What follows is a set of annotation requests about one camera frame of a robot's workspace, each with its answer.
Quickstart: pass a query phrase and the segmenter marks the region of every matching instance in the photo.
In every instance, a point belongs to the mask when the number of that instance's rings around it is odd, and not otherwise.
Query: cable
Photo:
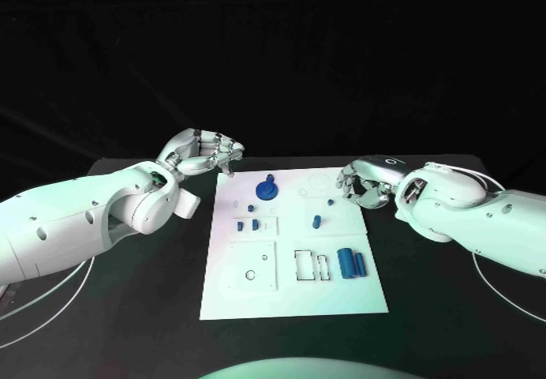
[[[48,295],[51,295],[55,290],[68,282],[68,280],[74,277],[74,275],[77,275],[77,272],[80,271],[80,269],[84,267],[86,265],[86,262],[84,261],[80,266],[77,267],[77,269],[73,271],[73,273],[68,275],[68,277],[63,280],[63,282],[41,296],[38,297],[32,302],[28,302],[24,306],[21,306],[16,310],[14,310],[11,313],[6,313],[2,317],[0,317],[0,321],[2,320],[6,320],[11,316],[14,316],[18,312],[21,312],[24,309],[29,308],[34,304],[37,304]]]
[[[477,172],[475,170],[469,170],[467,168],[460,168],[460,167],[454,167],[454,166],[449,166],[450,168],[456,169],[456,170],[460,170],[463,172],[467,172],[470,173],[472,175],[477,175],[479,177],[483,177],[486,179],[489,179],[495,185],[499,187],[499,189],[502,191],[506,190],[505,186],[490,177],[487,176],[486,174],[483,174],[482,172]],[[546,322],[546,319],[544,319],[542,317],[539,317],[536,314],[532,314],[528,310],[525,310],[502,293],[500,291],[493,287],[493,284],[489,282],[489,280],[486,279],[486,276],[485,274],[482,273],[482,270],[480,270],[480,266],[479,266],[479,261],[476,260],[476,252],[473,252],[473,260],[475,260],[475,267],[479,271],[479,274],[482,276],[482,279],[485,280],[486,284],[490,286],[490,289],[496,292],[496,294],[506,300],[506,302],[513,305],[525,314],[528,314],[531,317],[536,318],[538,320],[541,320],[542,322]]]
[[[94,267],[94,262],[96,262],[96,257],[91,258],[91,263],[90,263],[90,268],[88,268],[88,272],[86,274],[86,277],[84,277],[84,280],[83,280],[83,283],[80,284],[80,287],[78,287],[78,290],[77,292],[74,293],[74,296],[73,298],[68,300],[68,303],[65,304],[65,306],[60,309],[60,311],[54,314],[52,318],[29,333],[26,333],[24,336],[21,336],[16,340],[14,340],[12,342],[6,343],[5,345],[0,345],[0,349],[6,348],[8,346],[14,345],[15,343],[18,343],[21,340],[24,340],[26,337],[32,336],[55,319],[57,319],[57,316],[63,313],[63,311],[68,308],[68,306],[71,305],[74,299],[77,298],[78,296],[78,293],[80,291],[83,290],[84,288],[84,285],[86,285],[86,281],[88,280],[88,277],[90,277],[90,273],[91,273],[91,269]]]

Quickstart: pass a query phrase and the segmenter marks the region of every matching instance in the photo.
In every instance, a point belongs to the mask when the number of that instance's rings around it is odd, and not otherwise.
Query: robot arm
[[[385,206],[394,195],[397,218],[437,242],[546,278],[546,197],[515,190],[492,193],[470,170],[427,163],[418,170],[388,156],[359,158],[339,175],[345,197],[364,208]],[[349,191],[359,178],[365,195]]]
[[[173,213],[192,218],[201,199],[179,183],[215,167],[232,176],[243,151],[220,133],[188,129],[156,162],[34,188],[0,203],[0,286],[75,266],[129,235],[155,233]]]

